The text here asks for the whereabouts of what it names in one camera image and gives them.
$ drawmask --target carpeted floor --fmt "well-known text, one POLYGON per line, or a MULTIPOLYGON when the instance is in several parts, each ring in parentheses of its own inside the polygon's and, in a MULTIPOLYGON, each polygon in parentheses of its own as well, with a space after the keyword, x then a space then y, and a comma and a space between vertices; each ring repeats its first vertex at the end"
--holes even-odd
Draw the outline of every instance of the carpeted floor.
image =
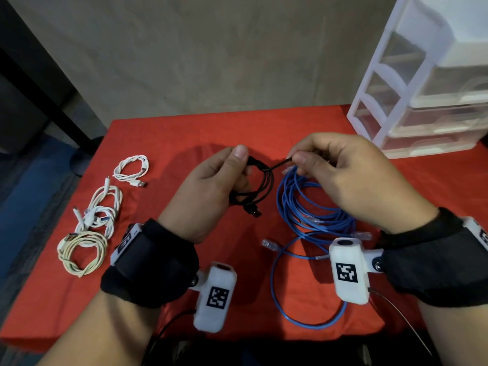
MULTIPOLYGON (((70 116, 90 137, 106 132, 82 100, 70 116)), ((75 148, 63 141, 41 134, 20 154, 0 154, 0 326, 80 181, 69 170, 75 148)), ((0 344, 0 366, 31 366, 40 357, 0 344)))

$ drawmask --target red tablecloth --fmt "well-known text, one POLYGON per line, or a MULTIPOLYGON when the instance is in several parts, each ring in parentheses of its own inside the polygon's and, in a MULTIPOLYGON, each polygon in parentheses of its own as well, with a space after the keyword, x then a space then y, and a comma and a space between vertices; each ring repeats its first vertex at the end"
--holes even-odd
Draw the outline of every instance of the red tablecloth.
MULTIPOLYGON (((76 205, 84 209, 93 192, 103 185, 107 175, 112 175, 120 160, 145 154, 150 169, 143 177, 148 182, 146 188, 113 180, 123 191, 124 201, 116 233, 109 242, 110 253, 129 223, 157 217, 190 170, 211 154, 225 146, 242 143, 257 159, 273 165, 309 133, 352 134, 354 131, 343 109, 339 106, 309 107, 113 122, 12 307, 0 338, 23 349, 45 351, 93 298, 109 264, 108 257, 98 271, 77 278, 64 271, 57 258, 56 246, 76 226, 72 207, 76 205)), ((394 163, 436 205, 450 208, 459 215, 473 216, 482 225, 488 225, 488 150, 482 145, 469 151, 398 159, 394 163)), ((277 180, 281 179, 279 171, 275 176, 277 180)), ((240 207, 230 208, 204 244, 197 246, 203 268, 211 261, 221 261, 234 266, 238 274, 225 326, 220 333, 207 336, 226 340, 249 337, 329 340, 343 334, 377 332, 385 323, 392 331, 402 329, 405 326, 403 320, 381 299, 374 301, 381 317, 370 304, 349 304, 336 325, 321 331, 297 327, 278 313, 269 290, 274 254, 261 247, 261 240, 270 238, 286 243, 293 235, 278 215, 273 195, 274 192, 260 204, 263 215, 258 219, 247 215, 240 207)), ((296 252, 309 252, 307 244, 298 243, 295 249, 296 252)), ((93 257, 94 252, 89 249, 78 249, 75 254, 80 264, 86 264, 93 257)), ((412 297, 396 294, 380 274, 371 274, 370 280, 371 286, 394 301, 415 326, 422 326, 412 297)), ((340 305, 328 261, 309 263, 283 258, 275 283, 285 311, 299 321, 324 322, 340 305)), ((197 293, 188 291, 180 300, 169 304, 162 312, 161 322, 166 322, 182 309, 193 308, 196 296, 197 293)), ((168 331, 168 335, 173 336, 195 334, 189 319, 182 319, 168 331)))

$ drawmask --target black stand base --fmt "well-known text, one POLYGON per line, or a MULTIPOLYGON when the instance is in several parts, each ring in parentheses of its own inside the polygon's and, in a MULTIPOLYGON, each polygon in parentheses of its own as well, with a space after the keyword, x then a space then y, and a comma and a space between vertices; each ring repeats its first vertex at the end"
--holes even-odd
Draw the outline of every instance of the black stand base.
MULTIPOLYGON (((97 145, 100 145, 101 141, 103 140, 103 136, 98 138, 94 138, 92 141, 97 145)), ((82 177, 85 174, 88 165, 91 162, 93 155, 89 155, 85 153, 82 149, 77 148, 75 153, 71 156, 69 160, 69 168, 71 172, 76 174, 78 177, 82 177)))

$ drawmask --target person's left hand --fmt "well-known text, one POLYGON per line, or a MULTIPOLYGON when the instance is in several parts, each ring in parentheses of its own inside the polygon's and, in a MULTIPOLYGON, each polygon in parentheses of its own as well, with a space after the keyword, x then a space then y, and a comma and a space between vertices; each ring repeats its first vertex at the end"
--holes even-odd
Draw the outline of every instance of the person's left hand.
POLYGON ((226 148, 200 163, 158 217, 179 237, 199 244, 229 208, 231 190, 250 191, 245 174, 249 152, 244 145, 226 148))

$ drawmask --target black pole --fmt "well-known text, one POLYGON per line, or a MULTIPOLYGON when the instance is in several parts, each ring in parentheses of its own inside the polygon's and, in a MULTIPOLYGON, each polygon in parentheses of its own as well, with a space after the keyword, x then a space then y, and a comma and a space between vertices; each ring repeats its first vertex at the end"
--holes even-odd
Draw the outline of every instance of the black pole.
POLYGON ((10 56, 0 48, 0 74, 28 98, 46 117, 53 121, 66 135, 92 156, 98 144, 89 139, 73 121, 56 105, 44 91, 22 70, 10 56))

